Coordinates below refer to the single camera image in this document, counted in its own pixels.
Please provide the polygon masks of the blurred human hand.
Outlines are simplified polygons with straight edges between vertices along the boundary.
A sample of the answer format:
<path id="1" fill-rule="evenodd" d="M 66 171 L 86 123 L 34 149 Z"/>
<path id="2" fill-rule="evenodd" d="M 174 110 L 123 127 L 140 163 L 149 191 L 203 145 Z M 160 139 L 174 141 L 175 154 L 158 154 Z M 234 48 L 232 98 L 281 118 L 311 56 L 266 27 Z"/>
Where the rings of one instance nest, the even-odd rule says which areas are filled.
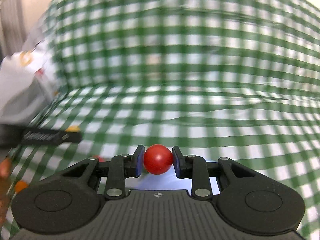
<path id="1" fill-rule="evenodd" d="M 11 174 L 11 159 L 6 157 L 1 162 L 1 219 L 0 224 L 3 226 L 7 214 L 7 210 L 10 203 L 10 197 L 7 195 L 7 191 L 10 187 L 9 176 Z"/>

